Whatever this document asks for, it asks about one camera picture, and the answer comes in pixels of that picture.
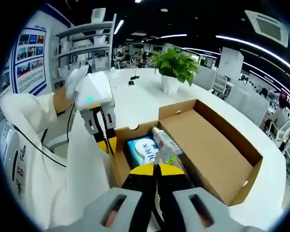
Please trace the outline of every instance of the white glove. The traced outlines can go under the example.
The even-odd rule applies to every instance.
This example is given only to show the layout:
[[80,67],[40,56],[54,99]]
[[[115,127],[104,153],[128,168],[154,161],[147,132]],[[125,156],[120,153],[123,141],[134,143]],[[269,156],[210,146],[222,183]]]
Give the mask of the white glove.
[[72,100],[75,97],[75,89],[78,83],[87,75],[88,65],[74,69],[66,80],[66,98]]

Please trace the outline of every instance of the open cardboard box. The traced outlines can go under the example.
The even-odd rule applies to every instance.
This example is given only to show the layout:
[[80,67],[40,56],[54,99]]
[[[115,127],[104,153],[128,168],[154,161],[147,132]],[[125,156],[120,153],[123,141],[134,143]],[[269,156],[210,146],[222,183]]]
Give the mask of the open cardboard box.
[[118,186],[131,170],[125,142],[148,135],[153,126],[166,131],[182,148],[180,159],[192,183],[201,181],[204,189],[226,205],[245,200],[262,156],[240,132],[199,100],[164,106],[159,109],[158,121],[140,124],[135,130],[116,130],[117,147],[111,161]]

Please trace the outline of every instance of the green plant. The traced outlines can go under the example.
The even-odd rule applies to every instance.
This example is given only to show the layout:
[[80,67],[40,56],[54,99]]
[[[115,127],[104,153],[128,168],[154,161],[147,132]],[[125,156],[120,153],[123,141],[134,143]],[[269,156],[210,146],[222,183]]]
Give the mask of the green plant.
[[187,81],[190,86],[193,76],[198,73],[197,62],[191,55],[177,53],[170,48],[167,53],[154,55],[152,61],[155,64],[155,71],[158,69],[161,75],[175,77],[181,83]]

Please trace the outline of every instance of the display board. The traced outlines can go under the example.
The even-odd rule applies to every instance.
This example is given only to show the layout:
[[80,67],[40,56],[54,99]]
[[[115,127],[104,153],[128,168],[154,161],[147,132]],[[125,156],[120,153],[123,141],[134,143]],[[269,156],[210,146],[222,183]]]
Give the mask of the display board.
[[9,56],[8,61],[5,63],[5,66],[1,72],[0,76],[0,98],[5,94],[13,93],[10,79],[10,63],[11,56]]
[[14,93],[32,93],[46,85],[44,52],[46,28],[26,27],[20,33],[12,53],[12,88]]

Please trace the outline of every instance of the blue tissue package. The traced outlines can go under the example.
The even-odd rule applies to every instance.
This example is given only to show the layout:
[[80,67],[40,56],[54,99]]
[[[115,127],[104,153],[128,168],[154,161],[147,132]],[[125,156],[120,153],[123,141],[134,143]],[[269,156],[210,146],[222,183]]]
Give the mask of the blue tissue package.
[[[140,140],[144,141],[144,139],[152,140],[153,144],[149,145],[146,142],[144,142],[144,143],[139,142]],[[158,152],[158,146],[157,146],[153,136],[149,135],[149,136],[144,136],[144,137],[137,138],[137,139],[128,140],[127,144],[128,144],[129,150],[130,150],[131,161],[132,161],[133,167],[143,165],[144,161],[146,163],[155,162],[156,153]],[[138,151],[137,151],[136,146],[135,146],[136,144],[137,144],[137,146],[139,146],[139,145],[141,146],[141,153],[142,153],[142,155],[144,155],[144,158],[142,158],[138,154]]]

